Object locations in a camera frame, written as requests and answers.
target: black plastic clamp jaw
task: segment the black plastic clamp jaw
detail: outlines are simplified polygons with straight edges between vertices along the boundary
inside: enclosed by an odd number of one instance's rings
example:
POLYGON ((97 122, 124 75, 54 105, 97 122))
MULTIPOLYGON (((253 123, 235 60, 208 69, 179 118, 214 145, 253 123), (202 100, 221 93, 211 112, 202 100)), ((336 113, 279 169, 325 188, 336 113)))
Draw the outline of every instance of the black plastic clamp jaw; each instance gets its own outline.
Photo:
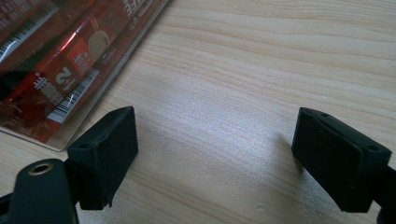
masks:
POLYGON ((342 211, 366 213, 381 207, 377 223, 396 223, 396 173, 391 151, 342 121, 300 108, 293 155, 342 211))
POLYGON ((68 149, 65 162, 38 161, 22 169, 14 192, 0 199, 0 224, 78 223, 81 209, 102 210, 138 152, 134 109, 100 119, 68 149))

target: wood grain surface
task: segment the wood grain surface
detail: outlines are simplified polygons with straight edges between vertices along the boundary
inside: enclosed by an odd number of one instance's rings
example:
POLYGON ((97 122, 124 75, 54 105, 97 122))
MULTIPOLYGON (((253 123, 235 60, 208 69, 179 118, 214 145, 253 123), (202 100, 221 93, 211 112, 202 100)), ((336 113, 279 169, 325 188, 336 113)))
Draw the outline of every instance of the wood grain surface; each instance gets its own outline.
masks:
MULTIPOLYGON (((300 106, 396 150, 396 2, 174 0, 78 130, 133 105, 140 152, 112 208, 81 223, 375 223, 292 157, 300 106)), ((0 196, 66 159, 0 133, 0 196)), ((389 164, 396 168, 396 159, 389 164)))

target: black plastic part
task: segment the black plastic part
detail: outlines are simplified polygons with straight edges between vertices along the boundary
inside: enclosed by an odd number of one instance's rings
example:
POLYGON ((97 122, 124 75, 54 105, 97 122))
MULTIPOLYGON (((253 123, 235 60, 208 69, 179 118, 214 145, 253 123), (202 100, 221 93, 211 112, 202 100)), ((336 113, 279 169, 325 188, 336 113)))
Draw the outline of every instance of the black plastic part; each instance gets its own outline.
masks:
POLYGON ((80 181, 72 190, 78 194, 82 209, 111 206, 137 152, 131 106, 105 115, 67 149, 69 159, 65 164, 80 181))
POLYGON ((17 176, 7 223, 78 223, 60 160, 37 161, 17 176))
POLYGON ((342 121, 300 108, 292 152, 342 211, 366 213, 391 151, 342 121))
POLYGON ((378 180, 374 200, 382 207, 377 223, 396 223, 396 171, 392 168, 378 180))
POLYGON ((11 195, 8 194, 0 198, 0 224, 8 221, 9 204, 11 203, 11 195))

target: metal screw hole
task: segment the metal screw hole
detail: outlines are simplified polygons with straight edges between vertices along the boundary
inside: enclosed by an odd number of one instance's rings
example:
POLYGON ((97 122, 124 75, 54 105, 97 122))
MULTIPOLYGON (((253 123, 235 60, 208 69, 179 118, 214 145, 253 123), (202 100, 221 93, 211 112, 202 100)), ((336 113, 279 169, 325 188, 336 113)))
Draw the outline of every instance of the metal screw hole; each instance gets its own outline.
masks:
POLYGON ((52 163, 39 164, 29 171, 29 175, 43 175, 44 173, 50 171, 52 167, 52 163))

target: plastic blister pack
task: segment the plastic blister pack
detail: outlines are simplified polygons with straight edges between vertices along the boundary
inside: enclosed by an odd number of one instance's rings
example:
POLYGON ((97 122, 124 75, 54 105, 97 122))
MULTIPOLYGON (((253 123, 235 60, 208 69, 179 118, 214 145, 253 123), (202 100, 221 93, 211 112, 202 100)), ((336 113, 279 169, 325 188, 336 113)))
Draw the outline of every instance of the plastic blister pack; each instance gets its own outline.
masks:
POLYGON ((18 4, 30 7, 0 44, 1 130, 54 150, 67 146, 167 3, 8 2, 3 21, 18 4))

